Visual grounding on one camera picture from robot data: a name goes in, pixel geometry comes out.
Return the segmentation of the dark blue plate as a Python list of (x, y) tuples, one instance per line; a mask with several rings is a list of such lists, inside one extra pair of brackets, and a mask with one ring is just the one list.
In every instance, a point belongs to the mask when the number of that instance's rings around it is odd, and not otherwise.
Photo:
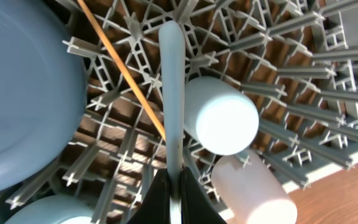
[(83, 63), (42, 1), (0, 1), (0, 190), (54, 160), (80, 125)]

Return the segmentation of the light blue bowl with rice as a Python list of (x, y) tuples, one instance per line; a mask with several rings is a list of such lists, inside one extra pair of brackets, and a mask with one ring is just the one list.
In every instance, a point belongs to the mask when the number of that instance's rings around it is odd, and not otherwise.
[(15, 213), (5, 224), (90, 223), (93, 209), (67, 195), (42, 198)]

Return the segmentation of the pink cup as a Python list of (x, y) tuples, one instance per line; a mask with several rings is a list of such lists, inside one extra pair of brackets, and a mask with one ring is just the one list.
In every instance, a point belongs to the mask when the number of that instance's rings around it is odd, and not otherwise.
[(295, 203), (268, 170), (259, 155), (247, 152), (245, 166), (235, 156), (223, 156), (214, 166), (211, 180), (220, 199), (243, 224), (295, 224)]

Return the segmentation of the wooden chopstick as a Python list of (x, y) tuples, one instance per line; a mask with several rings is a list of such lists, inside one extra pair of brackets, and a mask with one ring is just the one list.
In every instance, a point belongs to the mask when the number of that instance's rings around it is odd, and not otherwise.
[(84, 2), (84, 0), (78, 0), (78, 4), (80, 5), (81, 9), (85, 13), (87, 19), (89, 20), (90, 24), (92, 25), (93, 29), (95, 30), (96, 34), (102, 41), (103, 45), (105, 46), (106, 50), (108, 51), (109, 55), (112, 57), (113, 61), (116, 63), (118, 69), (123, 74), (124, 79), (130, 86), (131, 90), (134, 92), (136, 98), (144, 107), (145, 112), (153, 122), (155, 128), (161, 135), (163, 140), (166, 140), (166, 133), (163, 124), (158, 120), (157, 115), (153, 111), (152, 107), (150, 106), (149, 102), (147, 101), (146, 97), (138, 87), (137, 83), (129, 73), (125, 63), (121, 60), (120, 56), (112, 46), (111, 42), (109, 41), (108, 37), (104, 33), (102, 27), (98, 24), (96, 18)]

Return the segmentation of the light blue cup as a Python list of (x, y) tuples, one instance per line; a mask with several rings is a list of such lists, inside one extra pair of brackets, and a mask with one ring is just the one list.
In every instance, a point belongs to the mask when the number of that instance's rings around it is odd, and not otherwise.
[(185, 85), (184, 129), (213, 154), (229, 156), (254, 141), (259, 113), (250, 98), (213, 77)]

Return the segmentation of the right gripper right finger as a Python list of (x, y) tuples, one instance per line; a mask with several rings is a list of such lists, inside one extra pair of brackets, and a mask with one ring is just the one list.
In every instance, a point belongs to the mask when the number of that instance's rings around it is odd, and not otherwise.
[(226, 224), (186, 167), (180, 176), (182, 224)]

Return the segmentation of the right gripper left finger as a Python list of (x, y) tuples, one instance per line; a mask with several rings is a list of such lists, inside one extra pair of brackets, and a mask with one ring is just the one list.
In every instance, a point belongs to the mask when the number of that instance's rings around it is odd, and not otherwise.
[(166, 169), (159, 169), (142, 205), (127, 224), (169, 224), (170, 184)]

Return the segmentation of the light blue plastic knife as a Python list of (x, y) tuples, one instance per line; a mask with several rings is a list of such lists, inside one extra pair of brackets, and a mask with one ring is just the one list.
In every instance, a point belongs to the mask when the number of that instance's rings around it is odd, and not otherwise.
[(162, 69), (163, 113), (167, 171), (170, 179), (170, 223), (180, 224), (180, 174), (183, 160), (185, 95), (185, 40), (175, 21), (164, 23), (158, 32)]

